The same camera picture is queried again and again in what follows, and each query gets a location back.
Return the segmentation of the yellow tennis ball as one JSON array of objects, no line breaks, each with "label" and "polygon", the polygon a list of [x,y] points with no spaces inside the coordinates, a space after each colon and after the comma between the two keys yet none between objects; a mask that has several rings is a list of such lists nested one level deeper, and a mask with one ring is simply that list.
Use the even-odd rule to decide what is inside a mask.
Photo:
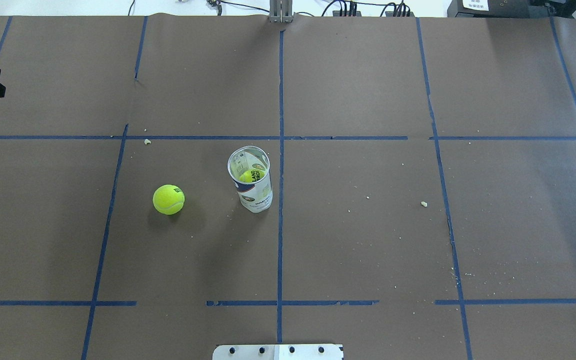
[{"label": "yellow tennis ball", "polygon": [[158,187],[152,197],[153,207],[164,215],[174,215],[180,212],[185,205],[185,200],[185,193],[173,184]]}]

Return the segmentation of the clear tennis ball can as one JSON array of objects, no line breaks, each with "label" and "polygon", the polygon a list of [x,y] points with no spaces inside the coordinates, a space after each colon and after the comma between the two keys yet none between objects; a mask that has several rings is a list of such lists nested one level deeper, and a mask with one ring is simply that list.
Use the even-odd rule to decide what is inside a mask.
[{"label": "clear tennis ball can", "polygon": [[[239,181],[239,177],[247,170],[254,171],[256,182]],[[253,214],[270,208],[274,192],[271,183],[271,162],[265,151],[252,145],[239,148],[228,158],[227,171],[243,207]]]}]

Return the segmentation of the tennis ball inside can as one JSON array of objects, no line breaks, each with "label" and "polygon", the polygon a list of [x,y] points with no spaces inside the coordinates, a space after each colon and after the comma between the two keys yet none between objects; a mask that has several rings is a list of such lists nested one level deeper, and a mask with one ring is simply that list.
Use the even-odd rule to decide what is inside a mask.
[{"label": "tennis ball inside can", "polygon": [[242,183],[254,183],[256,182],[255,178],[254,178],[254,171],[253,170],[247,170],[245,171],[239,178],[238,180]]}]

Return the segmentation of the black computer box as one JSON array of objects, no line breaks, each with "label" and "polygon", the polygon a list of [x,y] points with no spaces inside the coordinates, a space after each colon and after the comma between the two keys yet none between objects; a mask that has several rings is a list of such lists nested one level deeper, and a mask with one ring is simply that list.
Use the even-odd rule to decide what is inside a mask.
[{"label": "black computer box", "polygon": [[452,0],[448,18],[571,18],[576,0]]}]

